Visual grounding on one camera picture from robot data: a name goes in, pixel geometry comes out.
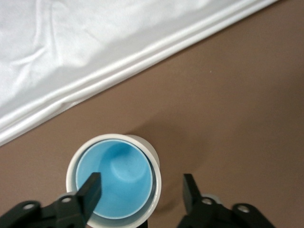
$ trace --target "white cup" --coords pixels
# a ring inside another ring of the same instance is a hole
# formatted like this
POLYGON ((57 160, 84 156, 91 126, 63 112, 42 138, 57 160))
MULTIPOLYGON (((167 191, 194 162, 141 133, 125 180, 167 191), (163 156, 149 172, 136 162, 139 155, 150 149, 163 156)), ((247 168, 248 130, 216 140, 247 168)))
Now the white cup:
POLYGON ((136 135, 103 134, 87 141, 77 150, 68 166, 66 175, 66 190, 67 192, 78 190, 76 187, 76 170, 82 155, 87 151, 87 149, 100 141, 110 139, 128 142, 144 153, 152 170, 152 190, 146 203, 135 214, 132 214, 126 218, 109 219, 93 213, 91 218, 88 220, 88 225, 93 228, 136 228, 146 221, 155 210, 162 188, 160 161, 158 155, 152 145, 145 139, 136 135))

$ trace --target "cup rim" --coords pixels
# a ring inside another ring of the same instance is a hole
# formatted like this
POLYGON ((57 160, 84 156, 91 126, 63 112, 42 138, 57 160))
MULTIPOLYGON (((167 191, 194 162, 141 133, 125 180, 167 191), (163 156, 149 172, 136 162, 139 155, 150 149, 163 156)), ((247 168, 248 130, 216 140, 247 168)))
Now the cup rim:
MULTIPOLYGON (((86 149, 88 147, 90 147, 92 144, 95 144, 99 141, 103 141, 103 140, 107 140, 107 139, 121 139, 121 140, 127 141, 127 142, 135 145, 136 147, 138 147, 148 158, 149 162, 152 165, 151 168, 153 169, 154 174, 155 174, 155 178, 156 178, 155 194, 154 194, 154 197, 153 197, 152 202, 151 202, 150 206, 148 207, 148 209, 144 212, 144 214, 139 219, 137 219, 135 221, 131 221, 130 223, 128 223, 129 222, 128 221, 126 224, 123 224, 121 226, 116 226, 116 227, 120 227, 120 228, 135 228, 135 227, 140 226, 153 213, 153 211, 155 210, 156 205, 160 199, 160 193, 161 193, 161 188, 162 188, 160 164, 159 164, 159 159, 158 159, 157 153, 156 153, 155 149, 152 147, 152 145, 149 142, 147 142, 145 139, 143 139, 139 136, 135 136, 135 135, 103 134, 103 135, 99 135, 99 136, 94 137, 94 138, 90 139, 89 141, 85 142, 76 151, 76 153, 74 154, 74 156, 72 157, 72 159, 69 163, 67 173, 66 173, 67 174, 66 175, 66 190, 67 190, 67 192, 76 191, 76 186, 73 186, 72 179, 73 179, 73 175, 75 178, 77 165, 79 163, 79 160, 80 160, 82 154, 86 151, 86 149)), ((92 217, 88 220, 88 225, 90 225, 94 228, 111 228, 111 227, 113 227, 113 226, 107 226, 107 225, 100 224, 98 222, 98 218, 100 218, 100 216, 98 216, 96 214, 92 214, 92 217)))
POLYGON ((94 214, 96 214, 96 215, 98 215, 98 216, 101 216, 101 217, 103 217, 103 218, 106 218, 106 219, 123 219, 123 218, 129 217, 129 216, 135 214, 136 212, 138 212, 138 211, 146 204, 146 202, 148 201, 148 198, 149 198, 149 196, 150 196, 150 194, 151 194, 151 191, 152 191, 152 182, 153 182, 152 167, 151 167, 151 165, 150 165, 150 163, 149 163, 148 158, 145 156, 145 154, 144 154, 138 147, 136 147, 135 145, 133 145, 132 143, 130 143, 130 142, 128 142, 128 141, 125 141, 125 140, 121 140, 121 139, 105 139, 105 140, 101 140, 101 141, 95 142, 95 143, 92 144, 90 147, 88 147, 88 148, 82 153, 82 155, 81 155, 81 157, 80 157, 80 159, 79 159, 79 162, 77 163, 77 166, 76 166, 76 176, 75 176, 75 178, 76 178, 76 187, 77 187, 78 189, 80 188, 80 186, 77 186, 77 175, 78 175, 78 171, 79 171, 79 167, 80 167, 79 165, 80 165, 81 162, 83 161, 84 157, 88 155, 88 153, 90 152, 90 149, 91 149, 92 147, 98 146, 98 145, 100 145, 100 144, 102 144, 102 143, 105 143, 105 142, 120 142, 120 143, 125 143, 125 144, 127 144, 127 145, 133 147, 133 148, 136 150, 136 152, 139 153, 140 156, 143 157, 143 159, 144 159, 144 161, 145 161, 145 165, 147 165, 147 166, 148 166, 148 169, 149 169, 149 176, 150 176, 150 179, 151 179, 151 180, 150 180, 149 192, 148 192, 146 198, 142 201, 142 204, 141 204, 138 208, 136 208, 134 211, 130 212, 129 214, 126 214, 126 215, 123 215, 123 216, 118 216, 118 217, 115 217, 115 216, 110 217, 110 216, 107 216, 107 215, 102 215, 102 214, 99 213, 99 212, 95 212, 95 211, 93 212, 94 214))

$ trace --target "brown table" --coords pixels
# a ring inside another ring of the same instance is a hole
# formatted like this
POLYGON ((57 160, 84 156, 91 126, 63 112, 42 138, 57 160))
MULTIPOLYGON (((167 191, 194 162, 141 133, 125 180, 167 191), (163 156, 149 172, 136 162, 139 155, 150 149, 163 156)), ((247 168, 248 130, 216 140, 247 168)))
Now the brown table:
POLYGON ((51 203, 67 166, 104 133, 147 139, 163 188, 151 228, 176 227, 182 174, 226 207, 304 224, 304 1, 282 0, 0 147, 0 214, 51 203))

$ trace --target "white cloth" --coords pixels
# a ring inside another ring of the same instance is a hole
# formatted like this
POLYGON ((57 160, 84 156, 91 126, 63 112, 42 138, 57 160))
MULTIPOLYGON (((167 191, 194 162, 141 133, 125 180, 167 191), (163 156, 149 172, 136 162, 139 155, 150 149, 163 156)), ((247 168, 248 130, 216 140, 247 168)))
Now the white cloth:
POLYGON ((0 145, 276 0, 0 0, 0 145))

